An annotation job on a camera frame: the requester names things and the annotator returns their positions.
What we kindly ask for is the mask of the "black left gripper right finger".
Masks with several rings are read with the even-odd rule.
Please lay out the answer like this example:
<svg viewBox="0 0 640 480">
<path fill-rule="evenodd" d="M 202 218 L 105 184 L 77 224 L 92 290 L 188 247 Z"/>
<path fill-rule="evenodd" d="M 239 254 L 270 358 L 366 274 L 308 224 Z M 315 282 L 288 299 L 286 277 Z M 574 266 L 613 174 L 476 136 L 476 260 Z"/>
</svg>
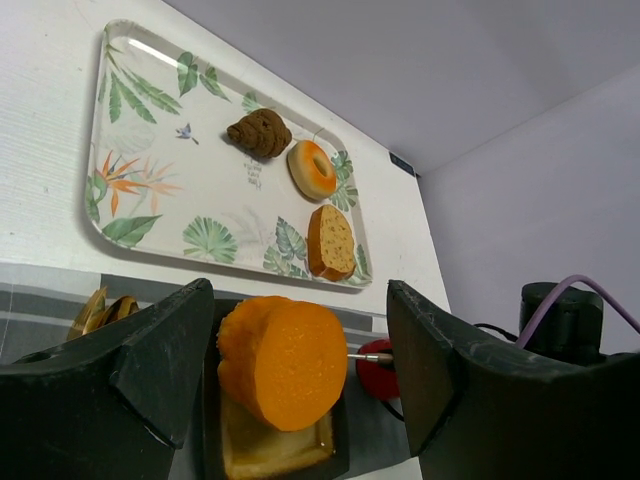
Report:
<svg viewBox="0 0 640 480">
<path fill-rule="evenodd" d="M 635 479 L 639 356 L 594 366 L 521 349 L 405 282 L 387 322 L 410 453 L 426 479 Z"/>
</svg>

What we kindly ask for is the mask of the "silver cake server wooden handle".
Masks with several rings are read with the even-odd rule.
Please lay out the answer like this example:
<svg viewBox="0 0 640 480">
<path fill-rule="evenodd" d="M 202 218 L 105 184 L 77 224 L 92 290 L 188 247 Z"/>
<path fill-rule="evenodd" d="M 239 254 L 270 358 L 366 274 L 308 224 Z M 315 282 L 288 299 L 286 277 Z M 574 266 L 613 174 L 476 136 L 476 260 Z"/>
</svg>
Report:
<svg viewBox="0 0 640 480">
<path fill-rule="evenodd" d="M 395 370 L 394 357 L 391 353 L 375 352 L 375 353 L 348 353 L 347 357 L 360 362 L 368 362 L 381 366 L 390 371 Z"/>
</svg>

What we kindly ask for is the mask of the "round orange cake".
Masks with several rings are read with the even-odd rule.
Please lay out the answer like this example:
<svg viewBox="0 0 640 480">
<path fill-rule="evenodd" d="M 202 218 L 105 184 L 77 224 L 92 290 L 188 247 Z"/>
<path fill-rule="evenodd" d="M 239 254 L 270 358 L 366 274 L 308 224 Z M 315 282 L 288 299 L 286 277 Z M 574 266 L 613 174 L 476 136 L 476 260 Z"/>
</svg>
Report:
<svg viewBox="0 0 640 480">
<path fill-rule="evenodd" d="M 342 324 L 318 304 L 280 296 L 244 300 L 222 320 L 217 347 L 222 390 L 279 431 L 315 424 L 346 381 Z"/>
</svg>

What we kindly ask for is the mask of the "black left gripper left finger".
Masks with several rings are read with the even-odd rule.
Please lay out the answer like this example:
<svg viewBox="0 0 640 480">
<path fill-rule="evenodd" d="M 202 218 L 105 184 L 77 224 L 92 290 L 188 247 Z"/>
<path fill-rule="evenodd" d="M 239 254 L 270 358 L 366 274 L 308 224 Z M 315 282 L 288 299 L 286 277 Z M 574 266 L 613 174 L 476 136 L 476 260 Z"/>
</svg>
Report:
<svg viewBox="0 0 640 480">
<path fill-rule="evenodd" d="M 1 368 L 4 479 L 165 479 L 186 438 L 214 320 L 197 279 Z"/>
</svg>

